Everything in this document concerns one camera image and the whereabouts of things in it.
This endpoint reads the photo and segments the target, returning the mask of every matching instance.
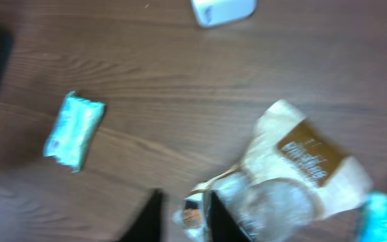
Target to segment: white object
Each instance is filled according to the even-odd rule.
[[[256,0],[191,0],[193,12],[201,27],[209,28],[249,17]]]

